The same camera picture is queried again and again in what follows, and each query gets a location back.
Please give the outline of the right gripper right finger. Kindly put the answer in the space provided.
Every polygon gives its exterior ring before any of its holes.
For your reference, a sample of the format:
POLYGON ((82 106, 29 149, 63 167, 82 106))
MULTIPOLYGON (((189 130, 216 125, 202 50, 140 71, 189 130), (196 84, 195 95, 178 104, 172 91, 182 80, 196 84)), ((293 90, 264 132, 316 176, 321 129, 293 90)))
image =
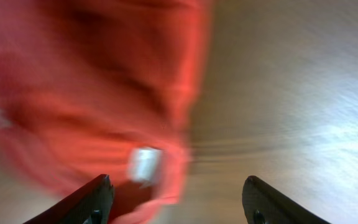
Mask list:
POLYGON ((248 224, 329 224, 254 175, 244 182, 242 206, 248 224))

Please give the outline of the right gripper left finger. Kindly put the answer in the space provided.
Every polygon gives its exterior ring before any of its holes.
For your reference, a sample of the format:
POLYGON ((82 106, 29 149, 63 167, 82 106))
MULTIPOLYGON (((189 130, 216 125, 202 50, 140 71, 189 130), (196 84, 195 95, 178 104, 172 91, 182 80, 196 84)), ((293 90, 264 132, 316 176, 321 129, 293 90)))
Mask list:
POLYGON ((109 176, 101 174, 24 224, 107 224, 113 200, 109 176))

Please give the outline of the orange red t-shirt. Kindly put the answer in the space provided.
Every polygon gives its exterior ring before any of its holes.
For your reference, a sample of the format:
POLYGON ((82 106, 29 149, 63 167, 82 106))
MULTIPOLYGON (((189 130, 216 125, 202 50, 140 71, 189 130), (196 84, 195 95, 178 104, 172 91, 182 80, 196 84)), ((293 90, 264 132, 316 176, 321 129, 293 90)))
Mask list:
POLYGON ((0 223, 106 174, 109 223, 183 192, 213 9, 200 0, 0 1, 0 223))

